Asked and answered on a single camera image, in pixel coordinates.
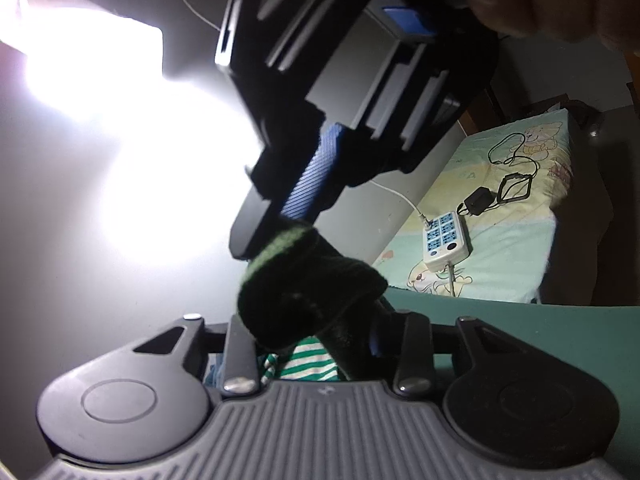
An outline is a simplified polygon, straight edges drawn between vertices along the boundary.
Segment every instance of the bed sheet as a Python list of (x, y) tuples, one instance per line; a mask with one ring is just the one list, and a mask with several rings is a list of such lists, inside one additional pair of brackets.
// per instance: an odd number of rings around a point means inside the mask
[[(597, 245), (612, 212), (584, 134), (566, 110), (467, 137), (418, 208), (434, 218), (455, 211), (478, 187), (496, 192), (505, 175), (532, 173), (534, 165), (525, 159), (499, 166), (488, 161), (492, 146), (516, 132), (526, 136), (517, 155), (529, 156), (540, 165), (531, 195), (463, 218), (472, 251), (455, 267), (455, 295), (588, 304), (596, 278)], [(495, 150), (494, 160), (512, 155), (520, 140), (513, 137)], [(450, 295), (448, 273), (429, 272), (422, 262), (422, 223), (415, 212), (374, 266), (391, 286)]]

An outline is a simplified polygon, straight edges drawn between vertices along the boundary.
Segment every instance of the bright light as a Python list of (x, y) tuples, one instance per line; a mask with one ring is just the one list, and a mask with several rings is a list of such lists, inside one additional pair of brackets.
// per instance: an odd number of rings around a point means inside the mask
[(100, 202), (111, 244), (151, 266), (226, 245), (258, 141), (244, 114), (162, 78), (160, 30), (100, 10), (0, 0), (0, 40), (8, 30), (38, 99), (121, 140)]

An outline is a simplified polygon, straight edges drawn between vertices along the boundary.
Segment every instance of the floor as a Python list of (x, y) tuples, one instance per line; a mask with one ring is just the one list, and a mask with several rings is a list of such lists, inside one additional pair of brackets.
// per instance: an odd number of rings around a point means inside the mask
[(598, 248), (594, 305), (640, 305), (640, 120), (633, 107), (605, 113), (593, 139), (614, 219)]

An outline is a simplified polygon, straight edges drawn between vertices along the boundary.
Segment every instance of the blue ribbed strip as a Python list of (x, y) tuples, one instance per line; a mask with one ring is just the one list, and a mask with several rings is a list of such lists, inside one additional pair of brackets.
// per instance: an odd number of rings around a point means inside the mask
[(321, 134), (316, 153), (282, 208), (284, 216), (293, 219), (305, 217), (334, 165), (338, 156), (338, 138), (344, 130), (345, 126), (334, 123)]

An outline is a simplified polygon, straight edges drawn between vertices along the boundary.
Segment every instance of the power strip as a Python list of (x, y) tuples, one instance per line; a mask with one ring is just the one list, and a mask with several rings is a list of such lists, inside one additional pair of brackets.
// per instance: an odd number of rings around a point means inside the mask
[(469, 244), (455, 211), (433, 219), (430, 228), (422, 231), (422, 257), (431, 272), (444, 270), (447, 264), (457, 265), (469, 256)]

